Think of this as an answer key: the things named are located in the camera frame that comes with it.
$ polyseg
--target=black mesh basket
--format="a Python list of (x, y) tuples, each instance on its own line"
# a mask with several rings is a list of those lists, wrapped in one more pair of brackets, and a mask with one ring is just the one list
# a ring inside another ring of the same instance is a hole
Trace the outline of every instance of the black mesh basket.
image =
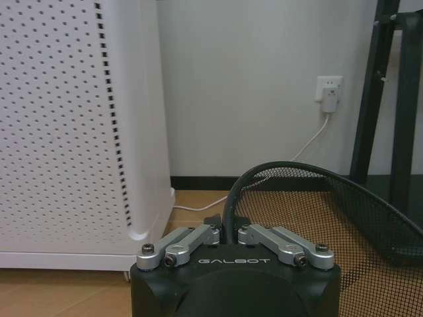
[(263, 164), (229, 193), (228, 243), (247, 219), (329, 245), (342, 270), (340, 316), (423, 316), (423, 231), (366, 189), (306, 164)]

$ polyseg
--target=white air purifier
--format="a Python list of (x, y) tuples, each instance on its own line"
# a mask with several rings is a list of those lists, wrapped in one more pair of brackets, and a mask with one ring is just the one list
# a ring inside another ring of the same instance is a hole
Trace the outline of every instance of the white air purifier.
[(0, 37), (0, 267), (129, 270), (174, 202), (155, 0), (1, 0)]

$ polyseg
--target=screw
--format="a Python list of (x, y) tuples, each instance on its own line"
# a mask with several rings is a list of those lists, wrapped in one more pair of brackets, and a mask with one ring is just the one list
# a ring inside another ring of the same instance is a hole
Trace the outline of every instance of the screw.
[(307, 265), (307, 258), (303, 254), (297, 254), (293, 259), (293, 263), (295, 266), (303, 268)]
[(172, 254), (168, 254), (165, 256), (165, 259), (163, 259), (163, 262), (165, 263), (166, 267), (172, 268), (176, 264), (176, 258)]
[(143, 244), (143, 246), (141, 248), (141, 252), (145, 255), (153, 254), (154, 253), (154, 244), (152, 244), (152, 243)]
[(318, 243), (316, 244), (316, 252), (328, 252), (329, 246), (324, 243)]

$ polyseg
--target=white power cable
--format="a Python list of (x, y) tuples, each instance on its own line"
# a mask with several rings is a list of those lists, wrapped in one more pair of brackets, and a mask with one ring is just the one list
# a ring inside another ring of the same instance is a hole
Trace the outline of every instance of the white power cable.
[(304, 150), (320, 135), (320, 133), (322, 133), (322, 131), (328, 125), (329, 117), (330, 117), (330, 114), (326, 113), (325, 122), (323, 123), (322, 127), (318, 130), (318, 132), (316, 132), (316, 134), (314, 134), (314, 136), (311, 137), (310, 140), (308, 140), (306, 144), (304, 144), (301, 150), (299, 150), (298, 153), (295, 154), (293, 158), (291, 158), (289, 161), (292, 162), (293, 160), (296, 160), (302, 154), (302, 152), (304, 152)]
[[(329, 117), (330, 117), (330, 114), (329, 113), (326, 113), (325, 122), (323, 122), (323, 125), (321, 126), (321, 128), (316, 132), (316, 134), (314, 134), (314, 136), (312, 136), (310, 138), (310, 140), (308, 140), (308, 142), (306, 142), (306, 144), (304, 144), (304, 146), (298, 151), (298, 153), (295, 154), (293, 156), (293, 158), (291, 158), (289, 160), (290, 162), (296, 160), (302, 154), (302, 152), (304, 152), (304, 150), (323, 132), (323, 130), (325, 129), (325, 127), (328, 125)], [(269, 179), (269, 177), (270, 176), (264, 178), (263, 180), (259, 180), (257, 183), (254, 183), (252, 185), (249, 185), (248, 187), (251, 188), (253, 186), (259, 185), (259, 184), (267, 181)], [(176, 205), (176, 206), (173, 206), (173, 209), (183, 209), (183, 210), (189, 210), (189, 211), (204, 211), (204, 210), (207, 210), (207, 209), (209, 209), (209, 208), (211, 208), (213, 206), (216, 206), (217, 204), (221, 203), (222, 201), (225, 201), (226, 199), (227, 199), (227, 196), (222, 197), (222, 198), (214, 201), (213, 203), (211, 203), (211, 204), (209, 204), (209, 205), (207, 205), (205, 207), (202, 207), (202, 208), (191, 208), (191, 207), (177, 206)]]
[(218, 203), (221, 203), (222, 201), (226, 200), (227, 196), (220, 198), (219, 200), (214, 201), (213, 203), (202, 207), (202, 208), (191, 208), (191, 207), (185, 207), (185, 206), (173, 206), (173, 209), (183, 209), (183, 210), (189, 210), (189, 211), (204, 211), (206, 209), (209, 209), (213, 206), (216, 206)]

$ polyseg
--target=black baseboard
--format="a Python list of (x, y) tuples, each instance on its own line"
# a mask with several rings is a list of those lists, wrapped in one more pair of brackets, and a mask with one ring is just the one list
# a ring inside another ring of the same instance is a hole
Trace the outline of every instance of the black baseboard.
[(171, 176), (176, 190), (230, 190), (238, 177), (232, 176)]

